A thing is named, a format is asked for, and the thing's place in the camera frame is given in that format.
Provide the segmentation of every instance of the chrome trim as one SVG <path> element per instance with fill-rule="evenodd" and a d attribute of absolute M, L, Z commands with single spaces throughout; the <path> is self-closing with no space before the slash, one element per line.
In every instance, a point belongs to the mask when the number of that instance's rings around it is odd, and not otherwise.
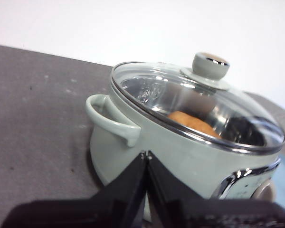
<path fill-rule="evenodd" d="M 218 198 L 218 199 L 224 199 L 230 192 L 232 186 L 237 183 L 239 180 L 245 178 L 245 177 L 250 177 L 250 176 L 256 176 L 260 175 L 272 170 L 275 170 L 279 164 L 281 163 L 281 159 L 278 158 L 274 163 L 264 166 L 261 168 L 257 169 L 250 169 L 246 168 L 244 170 L 238 170 L 236 172 L 233 172 L 231 175 L 226 177 L 221 184 L 217 187 L 217 189 L 213 192 L 212 198 Z"/>
<path fill-rule="evenodd" d="M 220 62 L 218 60 L 215 60 L 215 59 L 212 59 L 212 58 L 206 58 L 207 60 L 213 62 L 214 64 L 218 64 L 218 65 L 221 65 L 221 66 L 230 66 L 228 63 L 224 63 L 224 62 Z"/>
<path fill-rule="evenodd" d="M 201 52 L 200 57 L 203 57 L 203 59 L 209 60 L 213 62 L 214 64 L 218 64 L 221 66 L 227 66 L 227 67 L 230 66 L 229 62 L 227 62 L 226 60 L 222 59 L 221 57 L 209 54 L 209 53 Z"/>
<path fill-rule="evenodd" d="M 235 152 L 240 154 L 249 154 L 249 155 L 270 155 L 277 153 L 281 150 L 284 145 L 284 142 L 276 147 L 263 147 L 263 146 L 254 146 L 247 144 L 240 144 L 236 142 L 231 142 L 224 139 L 218 139 L 216 137 L 207 135 L 205 133 L 196 131 L 194 129 L 188 128 L 186 126 L 177 124 L 173 120 L 169 118 L 165 118 L 163 120 L 163 116 L 156 111 L 149 110 L 143 104 L 139 103 L 134 97 L 130 94 L 127 94 L 119 85 L 114 81 L 112 75 L 115 69 L 121 65 L 129 64 L 129 63 L 143 63 L 143 62 L 124 62 L 120 63 L 112 68 L 110 81 L 113 90 L 122 98 L 128 105 L 130 105 L 133 109 L 144 115 L 146 118 L 152 120 L 153 122 L 159 124 L 160 126 L 177 133 L 186 138 L 192 139 L 196 142 L 203 143 L 205 145 L 212 146 L 214 148 Z"/>

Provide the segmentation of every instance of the lid rim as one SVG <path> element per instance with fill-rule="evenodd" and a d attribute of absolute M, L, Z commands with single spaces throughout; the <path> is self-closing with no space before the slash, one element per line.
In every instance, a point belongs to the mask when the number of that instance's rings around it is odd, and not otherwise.
<path fill-rule="evenodd" d="M 159 124 L 160 126 L 168 130 L 171 130 L 172 132 L 175 132 L 181 136 L 185 136 L 186 138 L 192 139 L 196 142 L 204 143 L 208 146 L 212 146 L 212 147 L 225 150 L 225 151 L 229 151 L 229 152 L 249 154 L 249 155 L 274 154 L 274 153 L 279 152 L 285 143 L 285 132 L 282 129 L 281 130 L 283 131 L 283 134 L 284 134 L 283 142 L 278 146 L 265 147 L 265 146 L 241 144 L 241 143 L 218 139 L 216 137 L 196 131 L 186 126 L 182 126 L 178 123 L 174 123 L 173 120 L 166 119 L 164 121 L 161 119 L 160 114 L 157 114 L 155 111 L 148 110 L 142 104 L 137 102 L 133 97 L 131 97 L 130 95 L 124 94 L 124 91 L 121 90 L 121 88 L 119 88 L 117 83 L 114 81 L 113 77 L 111 76 L 110 78 L 111 78 L 111 86 L 113 90 L 119 95 L 120 98 L 122 98 L 122 100 L 124 100 L 131 107 L 135 108 L 135 110 L 138 111 L 140 114 L 152 120 L 153 122 Z"/>

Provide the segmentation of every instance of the food inside pot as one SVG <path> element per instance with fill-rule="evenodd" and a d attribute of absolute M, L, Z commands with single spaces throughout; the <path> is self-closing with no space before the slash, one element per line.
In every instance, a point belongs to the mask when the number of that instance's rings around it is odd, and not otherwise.
<path fill-rule="evenodd" d="M 186 127 L 195 129 L 197 131 L 203 132 L 205 134 L 208 134 L 208 135 L 211 135 L 217 138 L 221 138 L 219 134 L 217 134 L 208 123 L 196 117 L 188 115 L 186 113 L 176 111 L 176 112 L 169 114 L 168 117 Z"/>

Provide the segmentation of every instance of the gray table surface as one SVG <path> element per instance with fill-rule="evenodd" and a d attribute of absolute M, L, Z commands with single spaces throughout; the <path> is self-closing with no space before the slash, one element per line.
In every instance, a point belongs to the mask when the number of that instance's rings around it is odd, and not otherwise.
<path fill-rule="evenodd" d="M 0 225 L 17 204 L 88 198 L 100 189 L 90 162 L 93 123 L 85 100 L 107 93 L 110 71 L 0 46 Z M 250 95 L 285 129 L 284 109 Z"/>

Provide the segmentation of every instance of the white background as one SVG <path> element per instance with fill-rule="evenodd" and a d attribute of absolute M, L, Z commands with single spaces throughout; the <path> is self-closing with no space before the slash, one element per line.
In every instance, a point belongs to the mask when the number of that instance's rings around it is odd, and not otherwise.
<path fill-rule="evenodd" d="M 231 84 L 285 108 L 285 0 L 0 0 L 0 45 L 111 66 L 210 52 Z"/>

